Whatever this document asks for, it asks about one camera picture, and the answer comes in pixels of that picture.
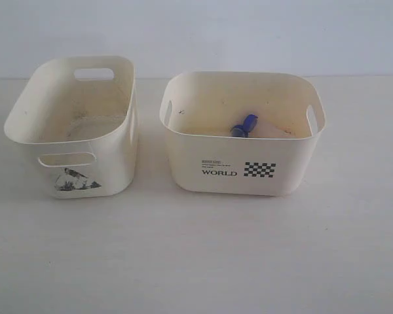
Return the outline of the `blue cap bottle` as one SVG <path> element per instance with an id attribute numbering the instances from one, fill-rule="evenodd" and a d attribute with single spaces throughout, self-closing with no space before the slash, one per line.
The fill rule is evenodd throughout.
<path id="1" fill-rule="evenodd" d="M 235 125 L 231 128 L 231 137 L 248 138 L 248 132 L 243 125 Z"/>
<path id="2" fill-rule="evenodd" d="M 251 138 L 293 139 L 294 135 L 277 128 L 270 122 L 259 120 L 258 116 L 249 114 L 242 123 L 244 132 Z"/>

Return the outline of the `cream WORLD bin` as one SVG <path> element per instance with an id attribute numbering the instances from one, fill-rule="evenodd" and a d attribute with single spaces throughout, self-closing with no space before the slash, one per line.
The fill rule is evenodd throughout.
<path id="1" fill-rule="evenodd" d="M 293 139 L 231 137 L 249 115 Z M 160 106 L 171 174 L 182 188 L 281 196 L 301 183 L 326 116 L 316 88 L 284 73 L 201 71 L 169 81 Z"/>

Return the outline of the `cream plastic bin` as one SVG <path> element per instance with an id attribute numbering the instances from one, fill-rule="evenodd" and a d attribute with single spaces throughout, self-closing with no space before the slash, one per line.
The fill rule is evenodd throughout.
<path id="1" fill-rule="evenodd" d="M 32 74 L 4 132 L 28 164 L 28 183 L 55 198 L 122 192 L 138 151 L 134 64 L 120 56 L 51 60 Z"/>

